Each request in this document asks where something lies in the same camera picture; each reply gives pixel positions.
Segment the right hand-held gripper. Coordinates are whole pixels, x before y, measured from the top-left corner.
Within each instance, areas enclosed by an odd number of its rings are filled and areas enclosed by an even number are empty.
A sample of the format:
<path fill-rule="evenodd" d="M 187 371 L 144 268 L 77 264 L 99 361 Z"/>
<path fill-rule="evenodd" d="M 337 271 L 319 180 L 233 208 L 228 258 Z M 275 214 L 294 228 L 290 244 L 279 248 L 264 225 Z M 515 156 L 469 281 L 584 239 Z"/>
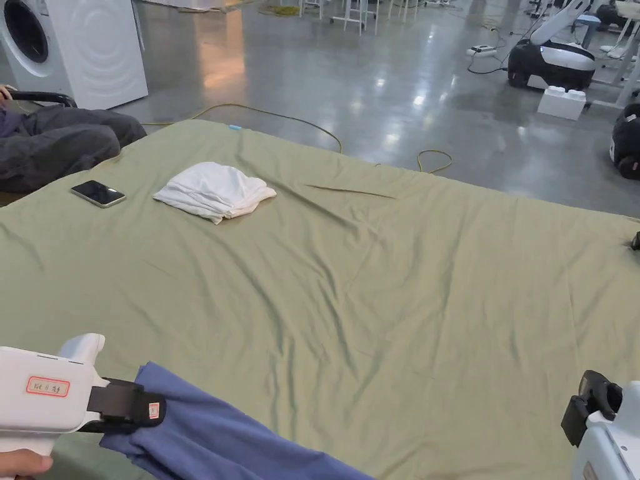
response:
<path fill-rule="evenodd" d="M 639 381 L 623 389 L 584 371 L 561 421 L 577 448 L 572 479 L 639 479 Z"/>

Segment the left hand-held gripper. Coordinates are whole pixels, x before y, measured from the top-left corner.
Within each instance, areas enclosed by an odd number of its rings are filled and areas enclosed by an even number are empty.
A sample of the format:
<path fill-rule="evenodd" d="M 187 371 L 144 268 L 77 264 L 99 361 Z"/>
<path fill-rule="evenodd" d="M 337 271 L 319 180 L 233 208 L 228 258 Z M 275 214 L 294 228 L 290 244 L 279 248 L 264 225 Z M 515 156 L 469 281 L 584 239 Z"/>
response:
<path fill-rule="evenodd" d="M 105 341 L 84 334 L 56 355 L 1 347 L 2 441 L 55 441 L 85 425 L 99 434 L 159 426 L 167 407 L 162 394 L 98 375 L 94 365 Z"/>

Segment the person's left hand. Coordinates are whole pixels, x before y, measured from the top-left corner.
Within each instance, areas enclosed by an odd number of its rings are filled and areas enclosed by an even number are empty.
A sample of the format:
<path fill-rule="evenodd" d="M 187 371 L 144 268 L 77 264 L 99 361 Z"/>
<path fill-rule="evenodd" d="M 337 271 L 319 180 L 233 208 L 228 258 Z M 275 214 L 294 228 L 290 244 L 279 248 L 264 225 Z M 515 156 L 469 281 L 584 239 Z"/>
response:
<path fill-rule="evenodd" d="M 42 456 L 28 449 L 1 452 L 1 479 L 32 479 L 53 466 L 51 456 Z"/>

